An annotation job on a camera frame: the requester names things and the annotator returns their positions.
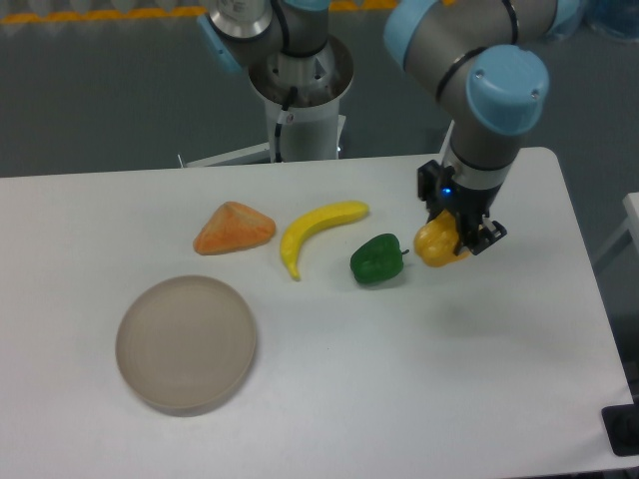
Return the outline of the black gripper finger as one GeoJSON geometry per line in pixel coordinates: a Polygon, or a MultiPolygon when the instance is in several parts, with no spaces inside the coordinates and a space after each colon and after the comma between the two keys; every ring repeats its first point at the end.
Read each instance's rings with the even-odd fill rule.
{"type": "Polygon", "coordinates": [[[417,196],[427,205],[441,203],[453,192],[453,166],[431,160],[417,170],[417,196]]]}
{"type": "Polygon", "coordinates": [[[507,229],[500,222],[486,216],[457,215],[455,227],[458,240],[453,253],[463,252],[479,255],[507,235],[507,229]]]}

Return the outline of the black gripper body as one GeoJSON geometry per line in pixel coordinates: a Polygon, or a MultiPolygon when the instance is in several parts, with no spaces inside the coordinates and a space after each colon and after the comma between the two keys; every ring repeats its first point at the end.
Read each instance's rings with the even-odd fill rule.
{"type": "Polygon", "coordinates": [[[489,217],[492,206],[501,186],[487,190],[474,190],[462,186],[452,179],[453,192],[449,198],[435,205],[426,205],[427,220],[434,220],[443,211],[449,212],[454,218],[457,215],[489,217]]]}

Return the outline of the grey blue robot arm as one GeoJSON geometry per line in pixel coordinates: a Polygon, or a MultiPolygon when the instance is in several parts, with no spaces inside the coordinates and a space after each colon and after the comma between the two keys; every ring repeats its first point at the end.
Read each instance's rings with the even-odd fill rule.
{"type": "MultiPolygon", "coordinates": [[[[212,54],[247,71],[267,113],[275,163],[332,160],[337,110],[353,78],[345,45],[328,31],[325,1],[215,1],[199,27],[212,54]]],[[[553,33],[573,1],[401,1],[384,46],[451,117],[440,160],[417,173],[431,218],[449,213],[456,253],[479,254],[505,235],[490,216],[549,88],[525,42],[553,33]]]]}

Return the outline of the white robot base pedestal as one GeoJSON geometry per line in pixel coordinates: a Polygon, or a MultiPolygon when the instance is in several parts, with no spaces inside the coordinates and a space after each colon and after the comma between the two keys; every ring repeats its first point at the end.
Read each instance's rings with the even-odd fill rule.
{"type": "Polygon", "coordinates": [[[265,143],[185,163],[186,168],[334,160],[345,116],[339,104],[353,79],[352,56],[330,35],[304,58],[276,53],[249,68],[265,106],[265,143]]]}

